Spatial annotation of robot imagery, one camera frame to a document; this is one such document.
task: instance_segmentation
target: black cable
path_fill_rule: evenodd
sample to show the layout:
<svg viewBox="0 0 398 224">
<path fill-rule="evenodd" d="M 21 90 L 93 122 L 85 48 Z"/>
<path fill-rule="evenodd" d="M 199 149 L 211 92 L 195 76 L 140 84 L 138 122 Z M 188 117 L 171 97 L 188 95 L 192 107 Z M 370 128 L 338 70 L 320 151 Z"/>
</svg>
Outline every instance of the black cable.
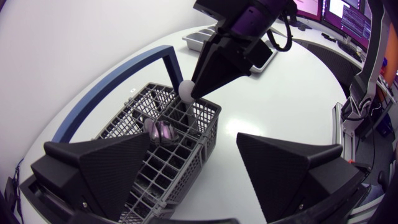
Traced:
<svg viewBox="0 0 398 224">
<path fill-rule="evenodd" d="M 386 100 L 386 96 L 384 96 L 384 92 L 381 90 L 381 95 L 383 96 L 384 102 L 386 102 L 386 108 L 388 107 L 388 103 Z"/>
<path fill-rule="evenodd" d="M 18 162 L 18 165 L 15 168 L 14 178 L 12 179 L 13 187 L 14 187 L 14 189 L 17 190 L 17 212 L 18 212 L 19 216 L 21 217 L 22 224 L 24 224 L 24 217 L 22 216 L 22 209 L 21 209 L 21 189 L 19 188 L 19 166 L 23 160 L 24 160 L 24 158 L 22 158 Z"/>
<path fill-rule="evenodd" d="M 356 154 L 356 152 L 358 152 L 358 146 L 359 146 L 360 141 L 361 141 L 361 138 L 358 136 L 358 143 L 356 144 L 355 154 Z"/>
<path fill-rule="evenodd" d="M 376 158 L 376 144 L 374 143 L 374 127 L 373 127 L 373 122 L 372 122 L 372 135 L 373 135 L 373 161 L 372 161 L 372 170 L 374 166 L 374 160 Z"/>
<path fill-rule="evenodd" d="M 375 158 L 376 158 L 376 143 L 375 143 L 375 140 L 374 140 L 374 127 L 373 127 L 374 123 L 373 123 L 373 120 L 372 120 L 372 117 L 370 116 L 370 114 L 368 114 L 368 115 L 369 115 L 368 117 L 369 117 L 369 119 L 370 119 L 371 126 L 372 126 L 372 136 L 373 136 L 373 161 L 372 161 L 371 171 L 370 171 L 369 173 L 366 174 L 365 178 L 363 179 L 364 181 L 369 177 L 369 175 L 370 175 L 371 172 L 373 171 L 374 161 L 375 161 Z"/>
<path fill-rule="evenodd" d="M 286 13 L 283 12 L 281 16 L 285 22 L 286 31 L 287 31 L 287 42 L 286 42 L 285 47 L 281 48 L 279 46 L 279 44 L 276 43 L 274 35 L 270 29 L 267 31 L 267 35 L 268 35 L 269 41 L 271 42 L 272 46 L 275 47 L 276 50 L 278 50 L 280 52 L 286 52 L 286 51 L 290 50 L 290 48 L 292 48 L 293 36 L 292 36 L 292 31 L 290 30 L 290 25 L 289 25 L 289 21 L 287 20 Z"/>
</svg>

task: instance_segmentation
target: white table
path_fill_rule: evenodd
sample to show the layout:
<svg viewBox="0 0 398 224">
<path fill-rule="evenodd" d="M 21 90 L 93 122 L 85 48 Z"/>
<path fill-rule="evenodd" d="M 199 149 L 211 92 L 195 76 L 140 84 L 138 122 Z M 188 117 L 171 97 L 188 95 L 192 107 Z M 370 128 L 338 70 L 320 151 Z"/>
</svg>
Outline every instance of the white table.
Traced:
<svg viewBox="0 0 398 224">
<path fill-rule="evenodd" d="M 321 25 L 321 24 L 316 24 L 313 21 L 308 21 L 308 20 L 300 20 L 304 24 L 312 27 L 313 29 L 306 29 L 305 31 L 299 30 L 297 27 L 290 27 L 290 30 L 292 31 L 293 35 L 293 40 L 305 42 L 307 44 L 313 44 L 318 47 L 322 47 L 327 50 L 331 50 L 332 52 L 342 56 L 343 58 L 347 59 L 354 65 L 356 65 L 359 69 L 363 68 L 364 62 L 362 61 L 361 63 L 357 60 L 355 60 L 352 56 L 347 54 L 344 50 L 339 48 L 337 45 L 337 42 L 332 42 L 330 40 L 326 40 L 322 36 L 322 32 L 330 35 L 331 38 L 337 38 L 340 41 L 343 41 L 343 36 L 340 34 L 337 34 L 336 32 L 332 31 L 331 29 Z M 286 26 L 285 24 L 280 21 L 276 20 L 271 29 L 276 32 L 279 35 L 283 35 L 284 37 L 287 37 L 287 31 L 286 31 Z"/>
<path fill-rule="evenodd" d="M 201 29 L 176 32 L 132 54 L 123 62 L 160 45 L 173 45 L 184 79 L 191 79 L 199 53 L 189 50 L 182 37 Z M 285 38 L 276 36 L 278 42 Z M 53 138 L 69 111 L 108 72 L 88 85 L 47 125 L 29 149 L 21 165 L 21 183 L 32 171 L 30 165 L 44 155 L 43 143 Z M 137 72 L 111 92 L 85 119 L 72 142 L 94 138 L 120 110 L 123 103 L 146 83 L 171 86 L 163 61 Z M 237 218 L 241 223 L 264 223 L 259 202 L 236 145 L 238 132 L 306 144 L 332 143 L 331 109 L 346 98 L 330 70 L 312 53 L 294 43 L 289 52 L 279 52 L 265 71 L 241 77 L 205 98 L 222 107 L 216 147 L 187 196 L 172 218 L 208 220 Z M 42 217 L 22 196 L 26 223 L 43 223 Z"/>
</svg>

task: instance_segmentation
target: white ball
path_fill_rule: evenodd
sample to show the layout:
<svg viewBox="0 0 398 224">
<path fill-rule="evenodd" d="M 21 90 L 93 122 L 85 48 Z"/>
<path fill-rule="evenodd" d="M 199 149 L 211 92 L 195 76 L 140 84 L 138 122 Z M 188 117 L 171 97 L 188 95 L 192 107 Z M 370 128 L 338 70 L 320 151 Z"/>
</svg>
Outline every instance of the white ball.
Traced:
<svg viewBox="0 0 398 224">
<path fill-rule="evenodd" d="M 195 83 L 191 80 L 184 80 L 178 87 L 178 93 L 180 94 L 181 100 L 184 103 L 192 103 L 195 99 L 191 97 L 191 93 Z"/>
</svg>

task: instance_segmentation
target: computer screen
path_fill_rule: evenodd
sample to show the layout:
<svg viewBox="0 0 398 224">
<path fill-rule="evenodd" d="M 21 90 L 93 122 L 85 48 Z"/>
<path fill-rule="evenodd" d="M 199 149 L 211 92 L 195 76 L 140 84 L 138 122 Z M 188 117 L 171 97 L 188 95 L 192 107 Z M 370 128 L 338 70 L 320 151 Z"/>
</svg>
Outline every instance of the computer screen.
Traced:
<svg viewBox="0 0 398 224">
<path fill-rule="evenodd" d="M 294 0 L 297 5 L 297 15 L 307 19 L 321 21 L 322 0 Z"/>
<path fill-rule="evenodd" d="M 359 9 L 361 6 L 361 0 L 344 0 L 344 2 L 348 3 L 350 6 L 355 7 L 356 9 Z"/>
<path fill-rule="evenodd" d="M 325 0 L 323 21 L 356 40 L 360 47 L 368 48 L 371 20 L 358 7 L 342 0 Z"/>
</svg>

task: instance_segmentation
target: gray tray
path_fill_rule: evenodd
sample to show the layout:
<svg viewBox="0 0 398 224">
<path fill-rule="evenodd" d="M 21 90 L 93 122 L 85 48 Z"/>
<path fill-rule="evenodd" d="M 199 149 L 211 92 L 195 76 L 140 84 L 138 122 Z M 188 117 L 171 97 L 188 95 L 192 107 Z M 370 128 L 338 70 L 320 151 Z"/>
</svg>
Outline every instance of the gray tray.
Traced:
<svg viewBox="0 0 398 224">
<path fill-rule="evenodd" d="M 220 111 L 204 99 L 187 105 L 173 88 L 155 83 L 125 103 L 96 139 L 141 133 L 145 119 L 152 118 L 170 122 L 180 140 L 176 146 L 152 145 L 146 152 L 120 223 L 172 216 L 214 149 Z"/>
</svg>

